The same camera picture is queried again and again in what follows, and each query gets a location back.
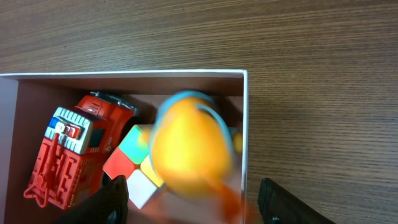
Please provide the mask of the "white box pink interior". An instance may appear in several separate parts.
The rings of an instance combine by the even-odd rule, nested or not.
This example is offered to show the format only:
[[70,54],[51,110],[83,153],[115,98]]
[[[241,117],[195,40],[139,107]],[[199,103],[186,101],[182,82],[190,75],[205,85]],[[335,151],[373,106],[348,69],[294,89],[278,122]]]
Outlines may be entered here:
[[217,99],[226,122],[248,135],[248,73],[234,69],[120,72],[3,73],[1,75],[1,222],[52,223],[63,216],[23,197],[45,127],[59,106],[89,91],[121,95],[140,107],[144,122],[168,96],[198,90]]

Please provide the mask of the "colourful puzzle cube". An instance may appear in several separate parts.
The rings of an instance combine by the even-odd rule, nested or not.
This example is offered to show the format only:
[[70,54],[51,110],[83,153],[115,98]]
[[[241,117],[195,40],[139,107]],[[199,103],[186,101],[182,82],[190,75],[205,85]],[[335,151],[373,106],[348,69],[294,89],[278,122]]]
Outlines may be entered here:
[[110,179],[125,176],[129,200],[138,209],[142,209],[165,185],[150,162],[145,133],[151,129],[150,124],[134,125],[103,166]]

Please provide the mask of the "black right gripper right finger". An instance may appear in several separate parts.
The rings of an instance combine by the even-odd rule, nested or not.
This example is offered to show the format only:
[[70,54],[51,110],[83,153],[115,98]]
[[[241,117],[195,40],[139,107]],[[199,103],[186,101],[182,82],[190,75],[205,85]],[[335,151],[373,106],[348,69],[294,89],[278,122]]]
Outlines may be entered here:
[[264,224],[335,224],[269,178],[261,180],[257,204]]

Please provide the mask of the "red toy fire truck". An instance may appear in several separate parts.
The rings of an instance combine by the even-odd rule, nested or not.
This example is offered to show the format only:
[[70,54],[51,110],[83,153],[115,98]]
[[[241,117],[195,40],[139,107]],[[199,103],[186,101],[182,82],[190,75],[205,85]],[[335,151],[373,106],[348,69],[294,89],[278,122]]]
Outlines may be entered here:
[[92,91],[52,115],[23,196],[67,210],[102,186],[103,166],[138,108],[127,99]]

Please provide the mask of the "yellow duck toy blue hat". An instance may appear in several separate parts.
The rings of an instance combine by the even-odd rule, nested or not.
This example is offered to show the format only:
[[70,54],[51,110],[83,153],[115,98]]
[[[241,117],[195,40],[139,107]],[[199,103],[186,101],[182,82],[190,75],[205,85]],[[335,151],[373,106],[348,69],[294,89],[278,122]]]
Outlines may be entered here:
[[142,132],[149,162],[172,193],[188,200],[214,198],[220,217],[235,223],[245,202],[228,184],[243,150],[243,135],[230,128],[214,99],[196,90],[180,91],[157,110],[152,129]]

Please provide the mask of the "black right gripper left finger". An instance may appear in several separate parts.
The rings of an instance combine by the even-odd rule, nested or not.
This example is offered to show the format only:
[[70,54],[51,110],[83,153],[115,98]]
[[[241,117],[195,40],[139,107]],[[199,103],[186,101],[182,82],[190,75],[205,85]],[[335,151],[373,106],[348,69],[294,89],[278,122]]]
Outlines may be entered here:
[[53,224],[125,224],[128,214],[126,177],[119,175]]

